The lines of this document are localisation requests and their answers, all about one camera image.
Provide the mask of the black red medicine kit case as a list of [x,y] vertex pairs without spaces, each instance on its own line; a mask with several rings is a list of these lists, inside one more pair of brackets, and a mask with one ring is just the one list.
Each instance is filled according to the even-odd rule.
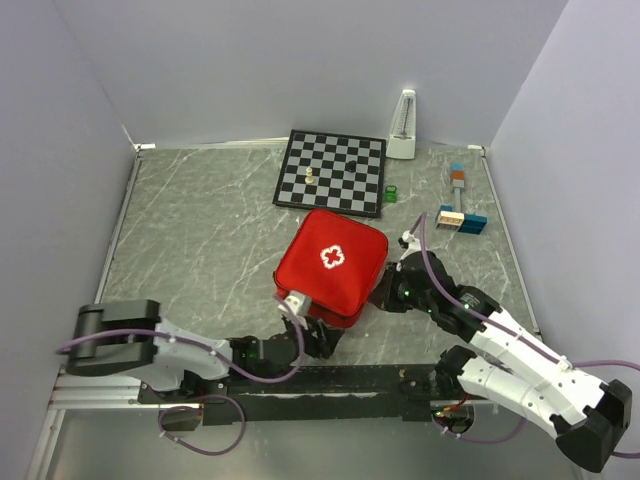
[[274,272],[277,293],[312,301],[308,314],[341,329],[352,327],[384,270],[386,235],[345,216],[316,209],[303,220]]

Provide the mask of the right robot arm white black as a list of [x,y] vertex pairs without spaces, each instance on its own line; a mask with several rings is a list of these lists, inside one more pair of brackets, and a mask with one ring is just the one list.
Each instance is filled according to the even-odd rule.
[[520,415],[547,433],[574,464],[603,471],[630,426],[632,391],[562,358],[482,290],[456,284],[432,253],[411,251],[386,265],[369,297],[378,309],[417,310],[461,339],[441,355],[436,385]]

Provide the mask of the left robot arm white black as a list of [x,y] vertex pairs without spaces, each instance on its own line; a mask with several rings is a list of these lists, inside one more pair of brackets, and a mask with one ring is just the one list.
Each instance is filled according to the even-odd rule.
[[57,352],[66,356],[71,375],[126,375],[184,402],[196,393],[198,380],[236,375],[275,384],[295,375],[308,357],[330,358],[344,331],[311,316],[310,307],[309,297],[293,292],[278,301],[283,333],[216,340],[176,326],[153,300],[86,305],[72,340]]

